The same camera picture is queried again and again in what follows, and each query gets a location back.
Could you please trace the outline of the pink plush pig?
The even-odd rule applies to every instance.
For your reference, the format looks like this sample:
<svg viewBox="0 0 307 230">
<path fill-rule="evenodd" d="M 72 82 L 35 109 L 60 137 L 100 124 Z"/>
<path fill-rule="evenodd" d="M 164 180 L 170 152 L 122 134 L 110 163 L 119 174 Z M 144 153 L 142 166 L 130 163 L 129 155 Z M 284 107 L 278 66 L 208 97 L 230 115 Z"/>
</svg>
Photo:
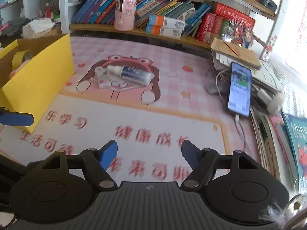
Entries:
<svg viewBox="0 0 307 230">
<path fill-rule="evenodd" d="M 11 79 L 15 74 L 17 74 L 30 60 L 24 61 L 17 69 L 12 70 L 9 79 Z"/>
</svg>

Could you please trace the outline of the yellow tape roll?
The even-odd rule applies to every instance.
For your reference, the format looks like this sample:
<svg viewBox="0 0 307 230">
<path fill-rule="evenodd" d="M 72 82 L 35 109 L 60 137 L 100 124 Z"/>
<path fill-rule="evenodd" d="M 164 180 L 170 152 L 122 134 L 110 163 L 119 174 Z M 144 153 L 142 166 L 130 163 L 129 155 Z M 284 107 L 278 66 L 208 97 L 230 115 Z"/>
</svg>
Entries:
<svg viewBox="0 0 307 230">
<path fill-rule="evenodd" d="M 18 51 L 12 58 L 12 70 L 15 71 L 17 68 L 34 57 L 34 53 L 30 50 Z"/>
</svg>

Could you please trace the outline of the staples box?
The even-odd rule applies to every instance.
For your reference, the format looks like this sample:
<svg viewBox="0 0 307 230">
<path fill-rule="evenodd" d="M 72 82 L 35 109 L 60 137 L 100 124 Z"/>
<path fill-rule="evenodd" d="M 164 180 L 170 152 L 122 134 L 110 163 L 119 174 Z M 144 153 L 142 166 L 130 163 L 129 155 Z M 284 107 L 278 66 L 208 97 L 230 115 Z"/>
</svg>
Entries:
<svg viewBox="0 0 307 230">
<path fill-rule="evenodd" d="M 96 67 L 95 70 L 95 80 L 97 80 L 99 89 L 110 88 L 112 82 L 115 80 L 109 71 L 102 67 Z"/>
</svg>

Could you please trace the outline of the white spray bottle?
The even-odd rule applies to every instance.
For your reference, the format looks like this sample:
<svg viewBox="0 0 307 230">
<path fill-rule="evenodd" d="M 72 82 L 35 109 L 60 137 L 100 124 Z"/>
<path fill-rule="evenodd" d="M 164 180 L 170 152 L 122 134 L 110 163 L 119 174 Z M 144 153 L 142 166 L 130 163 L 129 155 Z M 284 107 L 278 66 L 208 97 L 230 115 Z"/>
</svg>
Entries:
<svg viewBox="0 0 307 230">
<path fill-rule="evenodd" d="M 108 65 L 107 70 L 116 81 L 124 81 L 126 83 L 147 86 L 154 79 L 154 74 L 152 72 L 142 71 L 127 65 Z"/>
</svg>

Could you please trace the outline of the yellow cardboard box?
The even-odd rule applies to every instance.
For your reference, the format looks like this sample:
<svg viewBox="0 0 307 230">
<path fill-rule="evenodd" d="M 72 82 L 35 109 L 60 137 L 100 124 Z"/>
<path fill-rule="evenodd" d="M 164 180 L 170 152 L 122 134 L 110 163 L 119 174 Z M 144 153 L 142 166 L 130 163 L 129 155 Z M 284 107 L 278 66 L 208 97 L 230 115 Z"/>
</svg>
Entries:
<svg viewBox="0 0 307 230">
<path fill-rule="evenodd" d="M 34 57 L 9 79 L 13 56 L 24 50 L 32 51 Z M 1 50 L 1 106 L 13 112 L 32 114 L 33 125 L 22 129 L 33 132 L 73 74 L 69 34 L 17 39 Z"/>
</svg>

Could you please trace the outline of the stack of books right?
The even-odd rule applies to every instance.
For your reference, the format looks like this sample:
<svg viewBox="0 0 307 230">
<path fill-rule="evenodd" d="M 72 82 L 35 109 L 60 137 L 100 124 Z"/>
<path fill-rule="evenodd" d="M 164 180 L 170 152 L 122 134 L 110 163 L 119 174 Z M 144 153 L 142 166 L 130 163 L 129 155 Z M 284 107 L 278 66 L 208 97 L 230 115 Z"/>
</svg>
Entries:
<svg viewBox="0 0 307 230">
<path fill-rule="evenodd" d="M 306 190 L 298 182 L 297 166 L 282 115 L 251 110 L 261 165 L 290 190 Z"/>
</svg>

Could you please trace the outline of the black smartphone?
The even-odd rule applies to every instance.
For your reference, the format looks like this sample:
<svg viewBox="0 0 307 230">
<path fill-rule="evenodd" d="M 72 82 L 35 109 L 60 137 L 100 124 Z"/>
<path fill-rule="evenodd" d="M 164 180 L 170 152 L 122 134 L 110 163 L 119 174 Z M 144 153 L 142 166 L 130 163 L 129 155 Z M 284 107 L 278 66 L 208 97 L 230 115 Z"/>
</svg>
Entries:
<svg viewBox="0 0 307 230">
<path fill-rule="evenodd" d="M 249 117 L 251 107 L 251 70 L 232 62 L 230 68 L 229 96 L 227 109 L 243 117 Z"/>
</svg>

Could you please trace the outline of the pile of clothes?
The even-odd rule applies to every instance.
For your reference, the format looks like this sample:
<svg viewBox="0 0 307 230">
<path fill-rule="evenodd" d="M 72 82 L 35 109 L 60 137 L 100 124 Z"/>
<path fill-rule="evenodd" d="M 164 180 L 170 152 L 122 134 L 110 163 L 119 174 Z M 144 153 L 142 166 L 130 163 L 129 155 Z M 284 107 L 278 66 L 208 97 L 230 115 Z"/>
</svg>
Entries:
<svg viewBox="0 0 307 230">
<path fill-rule="evenodd" d="M 8 37 L 14 36 L 22 31 L 22 27 L 31 20 L 29 18 L 17 18 L 9 21 L 1 28 L 1 33 Z"/>
</svg>

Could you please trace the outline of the white power adapter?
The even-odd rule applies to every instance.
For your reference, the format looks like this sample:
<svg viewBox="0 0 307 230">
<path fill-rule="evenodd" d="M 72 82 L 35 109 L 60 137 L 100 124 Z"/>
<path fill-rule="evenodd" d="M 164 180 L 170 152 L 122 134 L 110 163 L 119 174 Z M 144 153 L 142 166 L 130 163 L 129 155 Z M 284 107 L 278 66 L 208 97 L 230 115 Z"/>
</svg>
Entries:
<svg viewBox="0 0 307 230">
<path fill-rule="evenodd" d="M 273 96 L 270 96 L 264 89 L 257 88 L 257 97 L 264 102 L 266 105 L 266 110 L 270 115 L 277 115 L 278 112 L 281 110 L 283 105 L 285 94 L 279 92 Z"/>
</svg>

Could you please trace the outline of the tissue box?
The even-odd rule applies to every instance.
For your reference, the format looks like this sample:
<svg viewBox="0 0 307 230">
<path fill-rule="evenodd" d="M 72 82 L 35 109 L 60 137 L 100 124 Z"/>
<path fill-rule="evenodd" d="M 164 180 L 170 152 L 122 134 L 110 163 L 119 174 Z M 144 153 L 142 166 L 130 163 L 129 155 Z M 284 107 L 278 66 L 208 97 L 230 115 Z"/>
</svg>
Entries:
<svg viewBox="0 0 307 230">
<path fill-rule="evenodd" d="M 22 27 L 22 37 L 24 39 L 38 39 L 56 34 L 61 34 L 61 28 L 52 22 L 50 18 L 32 20 Z"/>
</svg>

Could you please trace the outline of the teal children's book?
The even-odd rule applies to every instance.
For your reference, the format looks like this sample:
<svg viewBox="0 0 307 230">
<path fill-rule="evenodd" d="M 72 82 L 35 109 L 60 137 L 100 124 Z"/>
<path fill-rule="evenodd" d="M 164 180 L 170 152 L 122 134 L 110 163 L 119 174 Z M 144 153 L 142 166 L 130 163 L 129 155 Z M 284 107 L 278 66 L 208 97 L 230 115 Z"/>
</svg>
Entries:
<svg viewBox="0 0 307 230">
<path fill-rule="evenodd" d="M 306 184 L 306 118 L 281 113 L 290 140 L 295 164 L 298 172 L 298 182 Z"/>
</svg>

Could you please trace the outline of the orange white box lower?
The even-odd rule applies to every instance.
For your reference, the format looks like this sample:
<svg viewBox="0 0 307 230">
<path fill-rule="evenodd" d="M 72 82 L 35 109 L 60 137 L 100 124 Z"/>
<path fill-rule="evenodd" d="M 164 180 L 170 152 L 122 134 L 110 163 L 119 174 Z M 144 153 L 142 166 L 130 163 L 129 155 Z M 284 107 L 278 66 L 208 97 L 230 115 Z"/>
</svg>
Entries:
<svg viewBox="0 0 307 230">
<path fill-rule="evenodd" d="M 180 39 L 182 35 L 182 30 L 147 24 L 146 33 Z"/>
</svg>

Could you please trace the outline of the orange white box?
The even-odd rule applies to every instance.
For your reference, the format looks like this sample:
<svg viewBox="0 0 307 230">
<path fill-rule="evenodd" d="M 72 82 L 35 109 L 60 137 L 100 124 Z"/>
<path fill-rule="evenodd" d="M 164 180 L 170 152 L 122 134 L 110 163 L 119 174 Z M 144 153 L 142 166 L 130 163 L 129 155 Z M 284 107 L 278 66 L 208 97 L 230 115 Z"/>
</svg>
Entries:
<svg viewBox="0 0 307 230">
<path fill-rule="evenodd" d="M 180 39 L 182 35 L 182 30 L 147 24 L 146 33 Z"/>
<path fill-rule="evenodd" d="M 185 28 L 185 21 L 157 15 L 150 15 L 148 24 L 178 30 L 184 30 Z"/>
</svg>

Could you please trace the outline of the white wooden bookshelf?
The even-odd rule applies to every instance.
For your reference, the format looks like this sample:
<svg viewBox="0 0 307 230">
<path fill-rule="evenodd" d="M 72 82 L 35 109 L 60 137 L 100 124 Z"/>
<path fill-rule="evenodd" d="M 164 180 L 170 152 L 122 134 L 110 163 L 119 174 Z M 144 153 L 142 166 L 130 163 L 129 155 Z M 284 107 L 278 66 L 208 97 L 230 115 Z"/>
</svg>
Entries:
<svg viewBox="0 0 307 230">
<path fill-rule="evenodd" d="M 137 0 L 134 28 L 130 31 L 117 31 L 114 27 L 116 0 L 58 0 L 59 13 L 55 18 L 60 21 L 63 34 L 72 31 L 104 31 L 147 36 L 146 26 L 150 15 L 165 16 L 185 21 L 180 43 L 194 44 L 191 37 L 194 28 L 198 28 L 206 16 L 213 15 L 212 3 L 217 2 L 232 7 L 250 17 L 251 13 L 260 14 L 272 21 L 267 40 L 260 41 L 267 47 L 277 36 L 281 27 L 281 11 L 273 12 L 267 3 L 256 0 Z M 14 0 L 1 6 L 1 21 L 5 24 L 17 18 L 39 19 L 50 15 L 53 0 Z"/>
</svg>

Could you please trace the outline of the pink cylindrical dispenser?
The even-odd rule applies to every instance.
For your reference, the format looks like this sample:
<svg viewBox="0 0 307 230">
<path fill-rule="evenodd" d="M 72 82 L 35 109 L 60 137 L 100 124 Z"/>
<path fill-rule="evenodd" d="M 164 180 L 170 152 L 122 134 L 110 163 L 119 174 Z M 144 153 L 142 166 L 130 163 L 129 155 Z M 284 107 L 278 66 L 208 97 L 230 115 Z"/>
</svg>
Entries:
<svg viewBox="0 0 307 230">
<path fill-rule="evenodd" d="M 116 0 L 114 27 L 117 31 L 130 31 L 134 28 L 137 0 Z"/>
</svg>

